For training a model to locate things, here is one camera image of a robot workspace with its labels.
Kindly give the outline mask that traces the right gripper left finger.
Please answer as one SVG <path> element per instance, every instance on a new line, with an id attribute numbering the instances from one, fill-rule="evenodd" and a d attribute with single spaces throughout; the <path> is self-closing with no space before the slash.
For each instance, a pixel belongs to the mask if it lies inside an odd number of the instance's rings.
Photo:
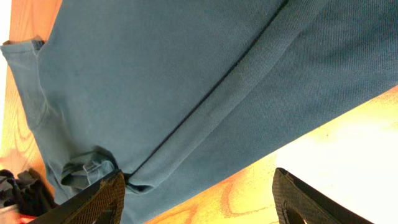
<path id="1" fill-rule="evenodd" d="M 124 196 L 124 175 L 115 170 L 29 224 L 119 224 Z"/>

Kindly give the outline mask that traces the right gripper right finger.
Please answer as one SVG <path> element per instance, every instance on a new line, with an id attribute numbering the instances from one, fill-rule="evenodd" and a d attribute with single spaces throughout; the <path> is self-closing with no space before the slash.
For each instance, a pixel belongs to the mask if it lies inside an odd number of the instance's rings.
<path id="1" fill-rule="evenodd" d="M 371 224 L 281 167 L 272 194 L 280 224 Z"/>

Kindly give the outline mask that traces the blue polo shirt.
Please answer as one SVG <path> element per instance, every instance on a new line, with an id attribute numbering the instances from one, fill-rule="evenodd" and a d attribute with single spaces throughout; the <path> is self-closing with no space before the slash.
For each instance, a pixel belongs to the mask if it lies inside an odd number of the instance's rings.
<path id="1" fill-rule="evenodd" d="M 62 204 L 114 170 L 142 223 L 397 85 L 397 2 L 62 2 L 4 44 Z"/>

